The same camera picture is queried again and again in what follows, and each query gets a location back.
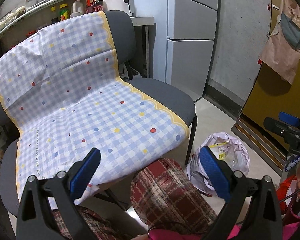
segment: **black metal chair leg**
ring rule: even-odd
[[[193,118],[193,121],[192,121],[192,126],[191,126],[189,146],[188,146],[185,165],[188,165],[188,162],[189,162],[189,158],[190,158],[190,154],[191,154],[191,150],[192,150],[192,145],[193,145],[193,140],[194,140],[194,135],[195,135],[195,130],[197,129],[197,123],[198,123],[198,118],[197,118],[197,114],[195,114],[194,118]]]
[[[117,206],[119,206],[123,211],[127,211],[128,210],[129,204],[120,201],[116,197],[116,195],[112,192],[111,189],[108,188],[104,192],[107,194],[107,196],[102,195],[101,193],[97,193],[97,194],[94,195],[94,197],[96,197],[98,199],[102,199],[102,200],[110,202],[110,203],[113,203],[113,204],[117,204]]]

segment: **white plastic bag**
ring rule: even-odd
[[[250,159],[246,147],[239,139],[225,132],[213,133],[195,151],[186,168],[189,180],[198,190],[208,195],[217,195],[199,160],[203,146],[209,146],[217,159],[223,159],[233,171],[241,171],[247,176]]]

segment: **floor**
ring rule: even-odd
[[[224,112],[205,99],[199,100],[195,105],[198,116],[198,125],[194,138],[193,152],[211,133],[224,131],[235,136],[231,132],[231,128],[235,123],[231,117],[226,115]],[[175,159],[183,168],[185,168],[184,161],[186,157],[187,145],[188,141],[184,142],[178,148],[168,152],[164,155],[164,157]],[[250,147],[246,146],[246,148],[250,156],[250,171],[248,177],[261,179],[264,175],[269,175],[273,179],[274,184],[278,185],[280,176],[277,175],[274,170]],[[111,187],[112,191],[122,201],[129,202],[131,179],[132,175]],[[203,197],[216,213],[220,212],[224,205],[224,201],[222,199],[218,197]],[[244,219],[249,203],[250,198],[247,198],[238,221],[242,221]],[[81,205],[90,208],[103,218],[110,220],[114,225],[117,226],[119,230],[128,233],[129,235],[136,236],[146,232],[147,226],[140,221],[133,208],[130,208],[127,212],[124,212],[115,204],[111,204],[93,197],[85,200]],[[16,218],[10,216],[10,219],[12,227],[15,230]]]

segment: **metal bolt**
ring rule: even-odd
[[[265,179],[266,182],[271,182],[271,178],[270,178],[270,176],[268,176],[268,175],[266,175],[266,176],[264,177],[264,179]]]
[[[242,172],[241,171],[235,171],[234,172],[234,175],[237,177],[237,178],[241,178],[243,176]]]
[[[28,178],[28,181],[29,182],[32,182],[32,181],[34,181],[35,180],[35,176],[34,175],[31,175],[29,178]]]
[[[65,172],[65,171],[59,171],[58,174],[57,174],[57,177],[58,177],[59,179],[62,179],[62,178],[65,177],[65,175],[66,175],[66,172]]]

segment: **refrigerator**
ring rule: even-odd
[[[149,28],[151,77],[195,101],[206,84],[215,40],[218,0],[134,0],[136,17],[154,17]]]

